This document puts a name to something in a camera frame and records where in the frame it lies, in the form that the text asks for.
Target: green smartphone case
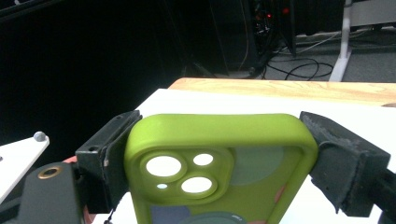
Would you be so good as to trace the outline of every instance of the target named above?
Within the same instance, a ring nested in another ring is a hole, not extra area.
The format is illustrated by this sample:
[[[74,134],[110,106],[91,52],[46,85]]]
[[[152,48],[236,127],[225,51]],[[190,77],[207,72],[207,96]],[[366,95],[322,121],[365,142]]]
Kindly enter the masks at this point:
[[[124,167],[139,224],[274,224],[317,155],[291,115],[163,114],[132,128]]]

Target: screw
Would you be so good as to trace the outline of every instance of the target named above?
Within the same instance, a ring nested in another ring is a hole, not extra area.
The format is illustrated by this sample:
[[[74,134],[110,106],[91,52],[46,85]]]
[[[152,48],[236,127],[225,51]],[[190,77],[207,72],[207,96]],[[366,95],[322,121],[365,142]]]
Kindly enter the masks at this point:
[[[33,138],[37,142],[44,142],[46,140],[46,135],[43,132],[36,132],[35,135],[33,135]]]

